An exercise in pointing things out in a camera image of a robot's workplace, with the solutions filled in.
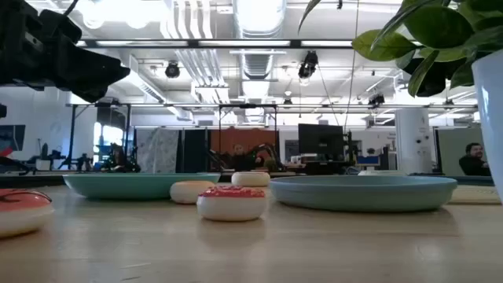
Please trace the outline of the silver ventilation duct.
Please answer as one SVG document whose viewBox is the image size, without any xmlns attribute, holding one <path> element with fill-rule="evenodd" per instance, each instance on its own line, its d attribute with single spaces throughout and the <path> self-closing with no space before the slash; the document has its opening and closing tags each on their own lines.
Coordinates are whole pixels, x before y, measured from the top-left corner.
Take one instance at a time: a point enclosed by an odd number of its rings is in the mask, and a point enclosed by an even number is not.
<svg viewBox="0 0 503 283">
<path fill-rule="evenodd" d="M 233 0 L 233 18 L 240 39 L 282 36 L 286 0 Z"/>
</svg>

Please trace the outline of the orange partition panel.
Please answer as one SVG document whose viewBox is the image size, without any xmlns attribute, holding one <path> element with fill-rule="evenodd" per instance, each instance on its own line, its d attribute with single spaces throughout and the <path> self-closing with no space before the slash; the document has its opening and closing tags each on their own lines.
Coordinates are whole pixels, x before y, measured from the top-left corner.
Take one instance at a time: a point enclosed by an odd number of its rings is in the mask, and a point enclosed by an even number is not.
<svg viewBox="0 0 503 283">
<path fill-rule="evenodd" d="M 277 153 L 277 138 L 276 131 L 258 128 L 230 127 L 224 130 L 211 130 L 206 154 L 211 165 L 217 169 L 234 170 L 231 167 L 231 156 L 233 146 L 239 144 L 244 147 L 247 156 L 261 156 L 264 159 L 264 165 L 254 170 L 266 168 L 267 163 L 278 169 L 281 167 L 281 161 Z"/>
</svg>

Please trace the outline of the black overhead frame bar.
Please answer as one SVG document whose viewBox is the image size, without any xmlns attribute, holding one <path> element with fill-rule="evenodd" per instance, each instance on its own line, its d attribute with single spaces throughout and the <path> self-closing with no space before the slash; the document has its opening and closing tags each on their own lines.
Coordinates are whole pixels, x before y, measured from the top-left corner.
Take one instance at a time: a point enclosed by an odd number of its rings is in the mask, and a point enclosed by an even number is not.
<svg viewBox="0 0 503 283">
<path fill-rule="evenodd" d="M 351 40 L 301 39 L 84 39 L 77 43 L 86 49 L 330 49 L 350 50 Z"/>
</svg>

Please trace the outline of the white glazed donut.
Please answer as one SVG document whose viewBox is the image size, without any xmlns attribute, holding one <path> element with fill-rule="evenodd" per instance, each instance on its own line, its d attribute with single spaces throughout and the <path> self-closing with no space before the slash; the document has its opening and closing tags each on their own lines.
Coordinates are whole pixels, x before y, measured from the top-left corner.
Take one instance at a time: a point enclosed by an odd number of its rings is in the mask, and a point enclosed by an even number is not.
<svg viewBox="0 0 503 283">
<path fill-rule="evenodd" d="M 270 182 L 270 175 L 262 171 L 240 171 L 231 176 L 234 186 L 266 187 Z"/>
</svg>

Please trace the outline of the red donut white sprinkles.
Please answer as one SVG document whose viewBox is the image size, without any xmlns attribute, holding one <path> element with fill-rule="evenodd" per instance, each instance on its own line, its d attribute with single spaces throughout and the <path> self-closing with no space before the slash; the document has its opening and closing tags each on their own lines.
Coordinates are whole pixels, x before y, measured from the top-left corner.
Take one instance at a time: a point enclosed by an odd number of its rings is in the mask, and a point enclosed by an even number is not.
<svg viewBox="0 0 503 283">
<path fill-rule="evenodd" d="M 215 186 L 201 193 L 196 201 L 199 216 L 212 221 L 244 222 L 258 219 L 266 209 L 262 189 Z"/>
</svg>

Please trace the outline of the green plant leaves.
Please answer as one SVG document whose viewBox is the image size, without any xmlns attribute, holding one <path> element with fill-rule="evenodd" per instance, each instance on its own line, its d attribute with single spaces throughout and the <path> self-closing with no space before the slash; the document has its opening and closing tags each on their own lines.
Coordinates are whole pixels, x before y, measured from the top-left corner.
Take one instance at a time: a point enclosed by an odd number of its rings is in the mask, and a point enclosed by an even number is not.
<svg viewBox="0 0 503 283">
<path fill-rule="evenodd" d="M 503 50 L 503 0 L 402 0 L 381 28 L 351 46 L 371 61 L 394 61 L 412 97 L 474 84 L 472 66 Z"/>
</svg>

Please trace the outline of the black computer monitor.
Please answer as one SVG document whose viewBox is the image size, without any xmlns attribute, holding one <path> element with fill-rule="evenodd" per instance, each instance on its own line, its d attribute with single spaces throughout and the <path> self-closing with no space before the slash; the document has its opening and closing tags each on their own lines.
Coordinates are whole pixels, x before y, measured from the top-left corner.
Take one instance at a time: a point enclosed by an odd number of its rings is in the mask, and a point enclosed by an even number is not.
<svg viewBox="0 0 503 283">
<path fill-rule="evenodd" d="M 299 152 L 325 155 L 329 160 L 344 160 L 344 134 L 341 126 L 298 125 Z"/>
</svg>

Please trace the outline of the white round column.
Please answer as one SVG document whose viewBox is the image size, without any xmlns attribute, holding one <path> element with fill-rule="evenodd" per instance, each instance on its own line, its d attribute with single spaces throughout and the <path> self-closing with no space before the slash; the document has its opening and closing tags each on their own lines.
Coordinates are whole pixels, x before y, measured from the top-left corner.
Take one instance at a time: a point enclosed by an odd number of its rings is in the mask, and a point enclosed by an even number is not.
<svg viewBox="0 0 503 283">
<path fill-rule="evenodd" d="M 398 169 L 407 175 L 432 173 L 428 110 L 398 109 L 395 127 Z"/>
</svg>

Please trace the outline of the white plant pot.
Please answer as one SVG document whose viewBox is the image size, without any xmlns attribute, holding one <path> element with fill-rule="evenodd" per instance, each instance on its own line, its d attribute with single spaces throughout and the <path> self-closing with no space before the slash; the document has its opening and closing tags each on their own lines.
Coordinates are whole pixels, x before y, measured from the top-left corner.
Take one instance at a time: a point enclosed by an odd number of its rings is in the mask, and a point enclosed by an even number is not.
<svg viewBox="0 0 503 283">
<path fill-rule="evenodd" d="M 503 204 L 503 50 L 475 61 L 472 73 L 486 158 Z"/>
</svg>

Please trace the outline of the orange yellow glazed donut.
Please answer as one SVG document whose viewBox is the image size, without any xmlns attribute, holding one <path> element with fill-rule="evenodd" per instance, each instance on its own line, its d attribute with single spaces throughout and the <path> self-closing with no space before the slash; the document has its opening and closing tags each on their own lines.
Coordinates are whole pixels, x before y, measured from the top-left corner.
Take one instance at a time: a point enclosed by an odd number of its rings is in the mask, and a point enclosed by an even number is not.
<svg viewBox="0 0 503 283">
<path fill-rule="evenodd" d="M 176 182 L 170 188 L 170 197 L 177 204 L 195 204 L 198 196 L 214 185 L 209 181 Z"/>
</svg>

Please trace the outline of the person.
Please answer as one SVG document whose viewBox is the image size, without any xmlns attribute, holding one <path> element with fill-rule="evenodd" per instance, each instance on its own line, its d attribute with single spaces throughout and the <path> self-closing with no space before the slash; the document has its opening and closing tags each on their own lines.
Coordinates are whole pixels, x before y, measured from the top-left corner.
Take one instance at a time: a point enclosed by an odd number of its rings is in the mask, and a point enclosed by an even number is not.
<svg viewBox="0 0 503 283">
<path fill-rule="evenodd" d="M 491 176 L 489 165 L 483 160 L 483 147 L 479 143 L 466 145 L 465 155 L 459 159 L 459 165 L 465 175 Z"/>
<path fill-rule="evenodd" d="M 264 159 L 261 156 L 247 156 L 242 145 L 233 146 L 233 155 L 231 156 L 231 167 L 235 171 L 251 171 L 264 165 Z"/>
</svg>

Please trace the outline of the light blue plate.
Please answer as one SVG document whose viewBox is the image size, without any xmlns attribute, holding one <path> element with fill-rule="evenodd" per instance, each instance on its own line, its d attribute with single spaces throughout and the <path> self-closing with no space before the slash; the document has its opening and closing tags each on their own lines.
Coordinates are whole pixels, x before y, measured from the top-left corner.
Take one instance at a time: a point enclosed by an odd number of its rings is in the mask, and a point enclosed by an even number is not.
<svg viewBox="0 0 503 283">
<path fill-rule="evenodd" d="M 269 188 L 282 204 L 326 211 L 436 210 L 457 188 L 453 178 L 384 175 L 314 175 L 274 178 Z"/>
</svg>

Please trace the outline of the round woven straw mat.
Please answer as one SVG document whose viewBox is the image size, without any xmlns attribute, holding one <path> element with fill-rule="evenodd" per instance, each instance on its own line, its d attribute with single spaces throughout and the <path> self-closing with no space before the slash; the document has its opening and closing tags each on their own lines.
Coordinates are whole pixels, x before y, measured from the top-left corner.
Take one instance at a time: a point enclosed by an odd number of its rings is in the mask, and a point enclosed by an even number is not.
<svg viewBox="0 0 503 283">
<path fill-rule="evenodd" d="M 501 205 L 501 200 L 493 186 L 459 185 L 448 204 Z"/>
</svg>

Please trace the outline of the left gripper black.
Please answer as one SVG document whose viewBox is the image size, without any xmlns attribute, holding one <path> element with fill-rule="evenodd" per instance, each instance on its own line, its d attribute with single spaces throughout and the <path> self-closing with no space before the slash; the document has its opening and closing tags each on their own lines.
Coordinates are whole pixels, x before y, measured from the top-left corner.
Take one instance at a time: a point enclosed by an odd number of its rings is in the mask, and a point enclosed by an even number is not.
<svg viewBox="0 0 503 283">
<path fill-rule="evenodd" d="M 55 86 L 86 102 L 99 101 L 130 69 L 119 59 L 76 46 L 81 38 L 67 13 L 0 0 L 0 86 Z"/>
</svg>

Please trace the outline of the coral red glazed donut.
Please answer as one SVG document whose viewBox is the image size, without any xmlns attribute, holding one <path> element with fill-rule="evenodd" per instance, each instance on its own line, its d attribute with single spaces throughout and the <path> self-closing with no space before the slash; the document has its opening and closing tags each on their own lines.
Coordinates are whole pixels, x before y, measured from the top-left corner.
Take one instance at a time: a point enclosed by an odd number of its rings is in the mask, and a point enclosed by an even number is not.
<svg viewBox="0 0 503 283">
<path fill-rule="evenodd" d="M 52 199 L 34 189 L 0 189 L 0 238 L 41 229 L 54 213 Z"/>
</svg>

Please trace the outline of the teal green plate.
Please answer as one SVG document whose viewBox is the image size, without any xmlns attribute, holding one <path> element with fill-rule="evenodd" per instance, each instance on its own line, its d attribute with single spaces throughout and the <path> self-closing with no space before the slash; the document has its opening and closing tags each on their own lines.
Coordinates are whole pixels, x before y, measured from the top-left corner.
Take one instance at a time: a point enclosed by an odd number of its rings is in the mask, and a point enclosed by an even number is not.
<svg viewBox="0 0 503 283">
<path fill-rule="evenodd" d="M 176 182 L 207 181 L 216 183 L 219 173 L 89 173 L 64 175 L 68 188 L 95 200 L 169 199 Z"/>
</svg>

